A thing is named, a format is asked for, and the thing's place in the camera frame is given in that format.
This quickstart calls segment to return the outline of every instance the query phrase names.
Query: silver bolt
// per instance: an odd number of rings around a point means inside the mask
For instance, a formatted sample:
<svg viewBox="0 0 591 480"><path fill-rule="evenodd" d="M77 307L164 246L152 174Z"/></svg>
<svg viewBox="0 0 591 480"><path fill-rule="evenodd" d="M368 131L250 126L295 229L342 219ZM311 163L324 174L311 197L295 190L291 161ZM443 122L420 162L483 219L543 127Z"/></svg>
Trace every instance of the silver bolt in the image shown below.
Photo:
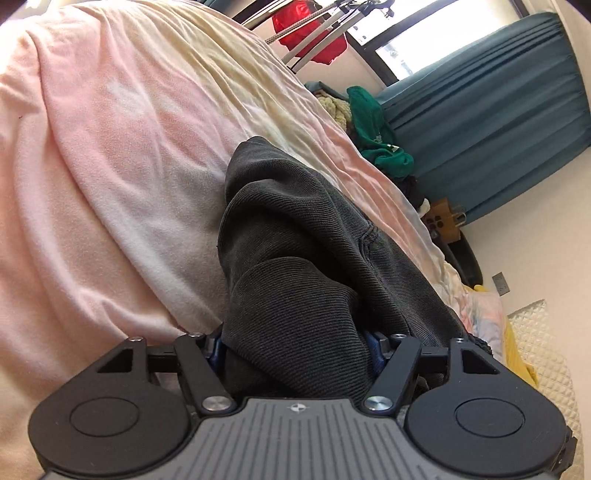
<svg viewBox="0 0 591 480"><path fill-rule="evenodd" d="M388 397L381 397L380 395L366 398L363 404L365 408L371 411L385 411L394 406L392 400Z"/></svg>
<svg viewBox="0 0 591 480"><path fill-rule="evenodd" d="M214 395L203 400L202 406L209 411L224 411L232 406L232 400L222 395Z"/></svg>

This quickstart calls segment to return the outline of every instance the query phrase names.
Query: green clothing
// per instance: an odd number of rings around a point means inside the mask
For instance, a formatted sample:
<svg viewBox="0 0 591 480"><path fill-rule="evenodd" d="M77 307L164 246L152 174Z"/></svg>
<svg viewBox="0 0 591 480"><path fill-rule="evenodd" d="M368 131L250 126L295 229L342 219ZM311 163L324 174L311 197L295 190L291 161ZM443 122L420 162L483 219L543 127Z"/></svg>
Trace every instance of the green clothing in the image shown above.
<svg viewBox="0 0 591 480"><path fill-rule="evenodd" d="M382 106L364 88L350 87L347 94L357 132L355 146L361 156L391 180L410 175L414 159L394 145L394 132L384 119Z"/></svg>

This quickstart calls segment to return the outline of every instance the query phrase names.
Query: gray ribbed plate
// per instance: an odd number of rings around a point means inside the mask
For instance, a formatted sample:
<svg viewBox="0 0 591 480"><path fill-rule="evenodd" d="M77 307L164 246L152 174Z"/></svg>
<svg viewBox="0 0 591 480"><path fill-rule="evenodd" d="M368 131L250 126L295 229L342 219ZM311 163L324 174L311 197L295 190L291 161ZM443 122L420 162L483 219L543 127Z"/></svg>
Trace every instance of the gray ribbed plate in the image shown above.
<svg viewBox="0 0 591 480"><path fill-rule="evenodd" d="M64 477L50 473L45 480ZM349 400L252 398L204 420L187 447L137 480L457 480L410 444L389 418ZM536 480L554 477L542 474Z"/></svg>

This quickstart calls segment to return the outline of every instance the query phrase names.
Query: wall outlet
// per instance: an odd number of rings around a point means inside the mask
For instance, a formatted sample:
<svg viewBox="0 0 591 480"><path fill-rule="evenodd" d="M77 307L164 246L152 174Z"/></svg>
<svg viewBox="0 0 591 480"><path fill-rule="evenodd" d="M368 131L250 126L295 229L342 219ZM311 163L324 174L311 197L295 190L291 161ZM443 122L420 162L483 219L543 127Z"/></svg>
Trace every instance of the wall outlet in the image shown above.
<svg viewBox="0 0 591 480"><path fill-rule="evenodd" d="M503 272L499 272L496 275L492 276L492 281L495 283L495 287L499 295L503 296L505 293L509 293L509 285L507 285L507 281L503 275Z"/></svg>

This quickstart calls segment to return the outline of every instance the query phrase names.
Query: pink blanket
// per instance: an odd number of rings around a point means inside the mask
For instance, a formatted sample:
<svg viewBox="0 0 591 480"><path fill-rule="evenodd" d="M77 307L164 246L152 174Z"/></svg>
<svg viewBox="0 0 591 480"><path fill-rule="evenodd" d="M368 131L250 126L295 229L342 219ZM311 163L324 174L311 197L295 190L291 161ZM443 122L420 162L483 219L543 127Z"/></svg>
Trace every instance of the pink blanket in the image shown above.
<svg viewBox="0 0 591 480"><path fill-rule="evenodd" d="M89 2L0 28L0 478L41 474L34 406L123 338L223 321L225 168L261 135L384 228L473 330L392 183L254 34L182 2Z"/></svg>

